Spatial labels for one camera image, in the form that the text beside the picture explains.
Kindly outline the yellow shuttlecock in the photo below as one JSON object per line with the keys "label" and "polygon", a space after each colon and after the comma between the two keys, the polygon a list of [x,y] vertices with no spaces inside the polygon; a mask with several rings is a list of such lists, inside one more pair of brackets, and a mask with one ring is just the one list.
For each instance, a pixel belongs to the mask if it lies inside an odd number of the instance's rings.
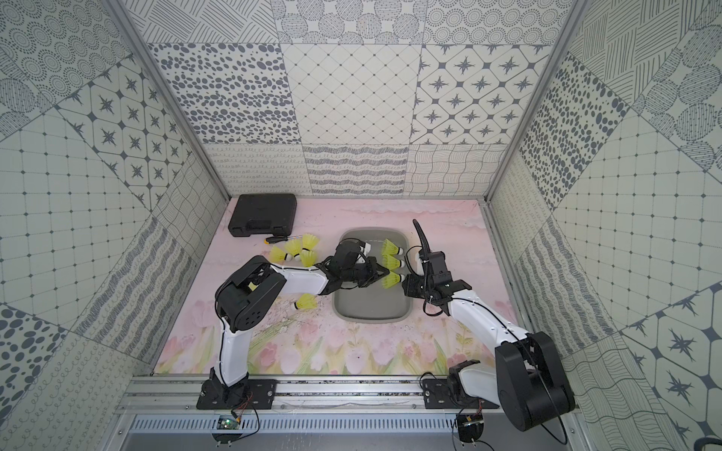
{"label": "yellow shuttlecock", "polygon": [[387,268],[387,270],[393,271],[402,268],[404,266],[404,262],[399,260],[396,256],[382,255],[381,265],[384,268]]}
{"label": "yellow shuttlecock", "polygon": [[313,267],[318,261],[318,254],[314,250],[303,249],[298,257],[305,268]]}
{"label": "yellow shuttlecock", "polygon": [[318,307],[318,299],[316,295],[305,293],[302,294],[294,303],[297,310],[313,310]]}
{"label": "yellow shuttlecock", "polygon": [[392,242],[391,240],[385,239],[382,243],[381,252],[383,255],[398,256],[403,253],[403,248],[398,246],[397,244],[394,244],[394,242]]}
{"label": "yellow shuttlecock", "polygon": [[304,250],[301,239],[288,240],[285,244],[285,250],[290,259],[295,259]]}
{"label": "yellow shuttlecock", "polygon": [[319,244],[320,238],[316,235],[306,233],[302,236],[301,242],[303,250],[313,251]]}
{"label": "yellow shuttlecock", "polygon": [[403,276],[401,274],[396,274],[396,272],[390,272],[382,279],[381,284],[384,289],[391,289],[392,287],[395,287],[396,285],[402,283],[402,280]]}
{"label": "yellow shuttlecock", "polygon": [[269,252],[268,259],[271,263],[282,264],[291,259],[291,255],[285,249],[273,246]]}

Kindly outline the black plastic tool case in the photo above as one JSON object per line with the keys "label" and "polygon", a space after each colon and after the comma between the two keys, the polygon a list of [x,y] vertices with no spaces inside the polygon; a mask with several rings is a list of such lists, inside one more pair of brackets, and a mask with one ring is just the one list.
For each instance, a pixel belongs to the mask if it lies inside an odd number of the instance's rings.
{"label": "black plastic tool case", "polygon": [[268,234],[291,236],[297,210],[294,194],[240,195],[229,220],[234,237]]}

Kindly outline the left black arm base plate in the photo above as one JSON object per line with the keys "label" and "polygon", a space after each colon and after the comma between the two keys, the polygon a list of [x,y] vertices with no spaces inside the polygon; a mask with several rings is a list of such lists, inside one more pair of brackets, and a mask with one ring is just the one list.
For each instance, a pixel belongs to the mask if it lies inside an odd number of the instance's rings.
{"label": "left black arm base plate", "polygon": [[238,383],[227,386],[211,369],[209,379],[201,385],[196,408],[201,411],[240,410],[244,407],[257,411],[270,410],[276,395],[278,380],[250,379],[246,376]]}

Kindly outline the aluminium mounting rail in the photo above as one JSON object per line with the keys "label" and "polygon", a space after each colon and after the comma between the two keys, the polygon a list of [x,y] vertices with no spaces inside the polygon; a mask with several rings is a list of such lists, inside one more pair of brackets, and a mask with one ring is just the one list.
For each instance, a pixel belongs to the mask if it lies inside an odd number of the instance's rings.
{"label": "aluminium mounting rail", "polygon": [[[191,415],[206,375],[134,377],[118,413]],[[412,413],[455,407],[442,376],[268,376],[251,378],[259,413]]]}

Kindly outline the small green circuit board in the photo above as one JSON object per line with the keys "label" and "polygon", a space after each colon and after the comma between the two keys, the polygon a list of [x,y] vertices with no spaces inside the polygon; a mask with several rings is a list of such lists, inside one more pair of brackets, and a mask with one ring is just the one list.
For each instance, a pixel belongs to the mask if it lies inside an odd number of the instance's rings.
{"label": "small green circuit board", "polygon": [[233,416],[221,416],[218,418],[216,429],[217,430],[238,430],[240,423],[237,418]]}

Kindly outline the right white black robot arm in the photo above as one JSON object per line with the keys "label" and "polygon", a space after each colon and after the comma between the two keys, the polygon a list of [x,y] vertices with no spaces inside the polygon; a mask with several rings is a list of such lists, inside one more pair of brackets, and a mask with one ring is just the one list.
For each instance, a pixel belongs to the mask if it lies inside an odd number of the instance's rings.
{"label": "right white black robot arm", "polygon": [[521,431],[576,408],[571,383],[548,334],[528,332],[485,304],[466,281],[453,278],[443,252],[423,245],[417,262],[419,270],[402,282],[404,293],[434,307],[435,316],[458,321],[494,353],[493,370],[478,360],[450,366],[447,396],[456,405],[468,409],[479,400],[491,402]]}

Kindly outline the grey plastic storage box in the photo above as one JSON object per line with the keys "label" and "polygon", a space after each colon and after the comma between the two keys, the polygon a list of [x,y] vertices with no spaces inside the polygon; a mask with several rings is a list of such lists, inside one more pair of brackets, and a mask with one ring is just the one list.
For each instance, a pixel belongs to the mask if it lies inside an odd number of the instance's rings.
{"label": "grey plastic storage box", "polygon": [[[406,251],[409,248],[406,236],[398,229],[366,227],[351,229],[341,236],[342,240],[359,239],[372,246],[370,256],[381,257],[381,246],[385,239],[391,240]],[[335,313],[344,321],[358,323],[392,323],[406,319],[412,310],[413,300],[406,297],[402,286],[397,284],[384,289],[382,282],[376,282],[368,288],[336,291],[332,306]]]}

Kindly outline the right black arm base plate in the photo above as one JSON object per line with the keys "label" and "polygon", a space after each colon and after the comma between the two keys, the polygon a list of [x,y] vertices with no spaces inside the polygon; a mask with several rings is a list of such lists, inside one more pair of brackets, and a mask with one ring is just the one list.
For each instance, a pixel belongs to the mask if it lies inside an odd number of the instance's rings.
{"label": "right black arm base plate", "polygon": [[466,360],[449,369],[446,377],[437,377],[432,372],[425,372],[419,377],[424,406],[427,410],[459,409],[498,409],[499,406],[485,398],[475,398],[466,393],[462,387],[460,373],[468,366],[479,364],[479,360]]}

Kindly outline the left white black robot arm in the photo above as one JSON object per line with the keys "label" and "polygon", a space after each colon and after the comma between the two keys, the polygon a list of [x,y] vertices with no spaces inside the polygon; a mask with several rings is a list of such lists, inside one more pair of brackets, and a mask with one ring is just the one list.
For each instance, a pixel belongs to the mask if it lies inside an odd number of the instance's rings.
{"label": "left white black robot arm", "polygon": [[370,254],[372,246],[357,239],[341,241],[334,255],[310,267],[272,263],[252,257],[217,289],[216,316],[223,334],[214,376],[225,387],[245,380],[252,330],[281,295],[329,295],[342,289],[364,289],[392,272]]}

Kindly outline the pink floral table mat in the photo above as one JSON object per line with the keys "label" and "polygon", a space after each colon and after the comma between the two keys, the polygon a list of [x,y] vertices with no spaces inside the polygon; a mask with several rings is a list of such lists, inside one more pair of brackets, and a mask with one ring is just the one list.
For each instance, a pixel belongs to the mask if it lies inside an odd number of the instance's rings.
{"label": "pink floral table mat", "polygon": [[[205,374],[215,364],[222,326],[214,293],[250,257],[266,254],[261,236],[235,238],[224,215],[180,315],[163,348],[159,374]],[[481,208],[474,200],[322,199],[298,201],[293,231],[320,240],[318,253],[331,255],[340,238],[361,227],[385,227],[417,243],[422,227],[435,250],[443,251],[453,276],[469,283],[506,319],[515,313],[494,254]],[[316,308],[298,310],[291,296],[278,299],[257,326],[249,352],[254,374],[419,375],[443,374],[465,360],[494,363],[492,351],[461,323],[433,317],[419,301],[409,316],[389,324],[340,318],[328,297]]]}

